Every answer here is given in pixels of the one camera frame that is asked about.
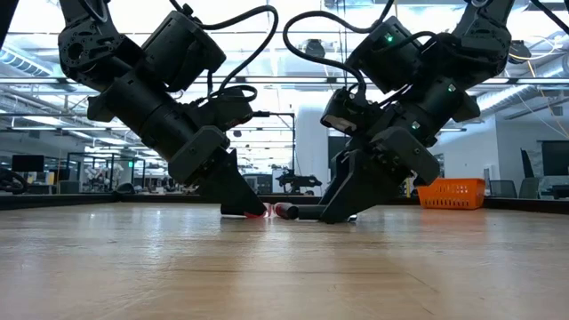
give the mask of wooden table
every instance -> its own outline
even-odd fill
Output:
[[[357,224],[104,204],[0,212],[0,319],[567,319],[569,216]]]

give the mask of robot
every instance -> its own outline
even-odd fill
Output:
[[[265,205],[237,170],[236,151],[226,151],[229,139],[224,134],[252,118],[249,102],[257,91],[248,85],[226,86],[272,39],[278,24],[275,8],[263,5],[206,25],[187,4],[171,0],[174,11],[139,47],[116,30],[109,1],[60,0],[66,22],[58,39],[61,68],[67,77],[100,92],[89,99],[88,118],[110,122],[118,117],[168,162],[170,176],[179,183],[196,186],[210,201],[264,214]],[[226,28],[263,12],[274,15],[266,40],[213,92],[212,74],[226,56],[205,30]],[[206,97],[189,104],[171,97],[169,93],[187,90],[205,70]]]
[[[318,207],[300,208],[295,217],[345,221],[396,196],[407,177],[417,176],[415,186],[437,178],[439,164],[427,148],[451,118],[462,122],[480,116],[466,91],[503,71],[511,44],[506,22],[514,0],[466,2],[452,33],[412,35],[396,17],[385,20],[393,0],[369,28],[356,28],[329,12],[304,12],[286,23],[283,39],[292,53],[341,68],[357,80],[334,92],[321,119],[322,125],[351,137],[333,160],[336,177]],[[555,20],[539,1],[532,2]],[[288,32],[292,24],[309,17],[325,17],[368,36],[345,63],[307,55],[290,43]],[[422,44],[420,37],[430,39]],[[381,103],[368,101],[362,73],[384,93],[395,93]]]
[[[301,188],[313,188],[313,187],[320,187],[322,186],[322,182],[317,179],[314,175],[310,176],[298,176],[294,174],[292,170],[285,170],[283,174],[276,178],[278,180],[278,184],[280,187],[283,187],[285,194],[291,195],[301,195]],[[286,185],[290,184],[291,189],[289,192],[286,192]],[[314,191],[309,190],[306,193],[306,196],[313,196]]]

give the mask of orange basket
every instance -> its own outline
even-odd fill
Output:
[[[437,179],[419,187],[421,206],[427,209],[478,209],[484,202],[482,179]]]

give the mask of wall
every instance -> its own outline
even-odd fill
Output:
[[[543,158],[539,141],[564,140],[564,137],[539,121],[499,121],[496,124],[501,178],[513,180],[516,189],[520,189],[522,180],[525,178],[521,149],[528,152],[534,174],[542,177]],[[556,122],[549,122],[549,125],[558,128]],[[567,129],[569,121],[564,120],[561,125]]]
[[[0,154],[44,155],[67,158],[68,152],[84,152],[84,144],[73,137],[58,137],[51,132],[41,132],[40,138],[30,138],[27,133],[0,133]]]
[[[429,151],[445,157],[446,178],[484,178],[490,169],[492,180],[500,178],[495,118],[482,124],[467,124],[466,132],[445,132]]]
[[[320,124],[324,107],[300,105],[296,120],[296,164],[297,175],[314,175],[322,187],[310,188],[316,196],[328,187],[328,129]]]

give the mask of computer monitor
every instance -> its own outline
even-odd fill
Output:
[[[543,141],[543,175],[569,175],[569,141]]]
[[[14,172],[43,172],[44,156],[13,155],[12,171]]]

